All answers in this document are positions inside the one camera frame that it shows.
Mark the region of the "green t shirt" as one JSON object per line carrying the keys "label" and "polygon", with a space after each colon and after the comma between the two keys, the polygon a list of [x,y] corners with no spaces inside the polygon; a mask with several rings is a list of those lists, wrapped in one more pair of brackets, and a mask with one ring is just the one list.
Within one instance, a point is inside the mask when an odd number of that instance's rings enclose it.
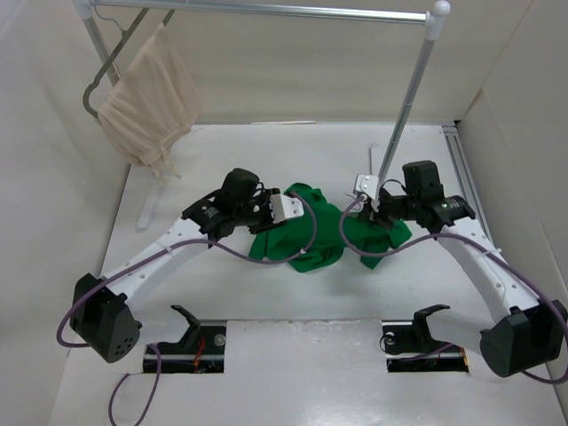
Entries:
{"label": "green t shirt", "polygon": [[[289,265],[300,273],[313,272],[339,261],[346,249],[339,233],[342,211],[329,203],[319,188],[295,183],[288,189],[310,205],[316,217],[317,232],[312,232],[311,217],[305,215],[258,234],[248,255],[258,260],[281,261],[293,256],[301,248],[308,248],[305,254],[289,261]],[[386,229],[352,216],[345,218],[343,230],[352,245],[369,253],[396,249],[412,237],[409,228],[400,221],[391,229]]]}

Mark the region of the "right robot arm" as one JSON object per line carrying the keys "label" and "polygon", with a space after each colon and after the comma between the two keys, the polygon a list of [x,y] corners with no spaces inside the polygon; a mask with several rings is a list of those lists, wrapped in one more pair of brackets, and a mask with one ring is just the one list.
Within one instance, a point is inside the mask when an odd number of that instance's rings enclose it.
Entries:
{"label": "right robot arm", "polygon": [[359,174],[353,192],[364,204],[360,219],[392,227],[412,221],[427,230],[460,265],[490,312],[480,321],[444,304],[414,314],[409,343],[397,343],[393,353],[433,351],[451,343],[480,354],[499,377],[546,364],[559,357],[567,341],[567,310],[547,298],[536,285],[504,260],[490,242],[473,208],[459,195],[447,196],[432,161],[403,167],[403,194],[390,194],[373,175]]}

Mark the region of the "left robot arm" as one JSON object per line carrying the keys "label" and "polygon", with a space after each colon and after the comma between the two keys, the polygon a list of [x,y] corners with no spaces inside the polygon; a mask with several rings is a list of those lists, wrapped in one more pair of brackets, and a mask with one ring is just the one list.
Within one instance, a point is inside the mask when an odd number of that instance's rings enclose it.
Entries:
{"label": "left robot arm", "polygon": [[144,311],[149,295],[235,228],[245,226],[256,234],[303,213],[299,200],[265,188],[256,174],[235,168],[220,188],[186,208],[169,230],[124,266],[100,278],[88,273],[79,279],[70,327],[109,364],[137,344],[190,351],[197,344],[200,322],[179,304],[163,315]]}

